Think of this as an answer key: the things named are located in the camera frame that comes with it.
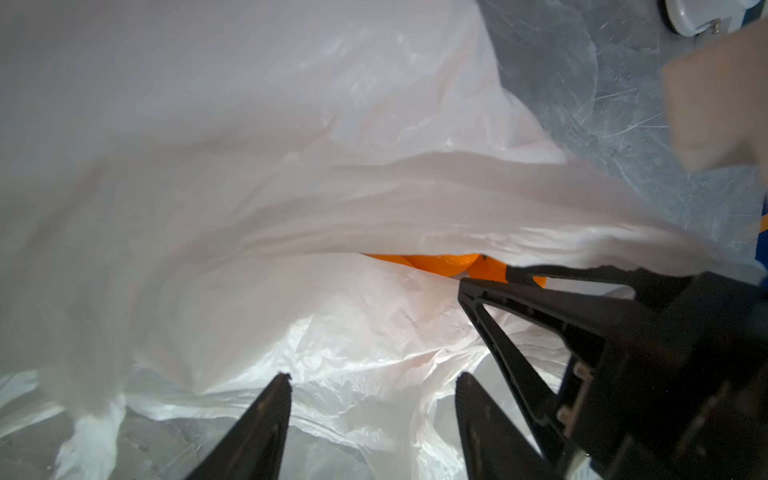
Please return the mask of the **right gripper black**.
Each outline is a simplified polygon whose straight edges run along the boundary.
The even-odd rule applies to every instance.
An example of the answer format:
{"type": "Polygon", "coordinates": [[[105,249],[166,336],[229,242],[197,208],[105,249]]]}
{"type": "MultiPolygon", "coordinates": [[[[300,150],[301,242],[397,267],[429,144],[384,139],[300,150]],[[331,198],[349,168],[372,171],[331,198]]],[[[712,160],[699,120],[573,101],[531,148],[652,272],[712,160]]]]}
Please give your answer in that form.
{"type": "Polygon", "coordinates": [[[764,288],[613,266],[508,266],[506,280],[465,278],[458,301],[560,477],[583,460],[605,479],[766,477],[764,288]],[[489,306],[564,342],[558,391],[489,306]]]}

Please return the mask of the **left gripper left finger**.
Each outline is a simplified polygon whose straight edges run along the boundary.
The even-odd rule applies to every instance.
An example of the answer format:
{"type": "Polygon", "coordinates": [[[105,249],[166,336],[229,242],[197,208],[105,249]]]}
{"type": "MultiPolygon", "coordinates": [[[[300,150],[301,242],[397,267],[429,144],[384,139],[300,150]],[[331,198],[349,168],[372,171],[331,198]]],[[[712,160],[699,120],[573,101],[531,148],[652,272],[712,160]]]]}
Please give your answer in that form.
{"type": "Polygon", "coordinates": [[[291,376],[276,375],[187,480],[279,477],[291,413],[291,376]]]}

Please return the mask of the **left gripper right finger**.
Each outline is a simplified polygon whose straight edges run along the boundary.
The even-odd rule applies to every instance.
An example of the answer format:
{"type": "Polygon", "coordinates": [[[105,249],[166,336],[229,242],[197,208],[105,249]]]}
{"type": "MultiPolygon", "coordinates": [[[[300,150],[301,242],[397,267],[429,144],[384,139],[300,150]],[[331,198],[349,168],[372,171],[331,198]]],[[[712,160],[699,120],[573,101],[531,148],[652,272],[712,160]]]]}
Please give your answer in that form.
{"type": "Polygon", "coordinates": [[[475,377],[456,382],[455,407],[467,475],[480,479],[553,479],[555,471],[529,444],[475,377]]]}

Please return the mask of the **white plastic bag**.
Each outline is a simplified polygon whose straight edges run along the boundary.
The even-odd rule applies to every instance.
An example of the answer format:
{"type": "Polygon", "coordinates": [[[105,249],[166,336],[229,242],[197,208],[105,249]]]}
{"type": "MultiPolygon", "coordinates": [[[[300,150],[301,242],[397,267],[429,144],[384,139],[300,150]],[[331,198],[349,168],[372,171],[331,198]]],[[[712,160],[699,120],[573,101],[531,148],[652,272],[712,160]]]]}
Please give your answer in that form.
{"type": "Polygon", "coordinates": [[[762,268],[500,83],[473,1],[1,5],[1,475],[181,479],[284,371],[288,478],[462,479],[458,283],[762,268]]]}

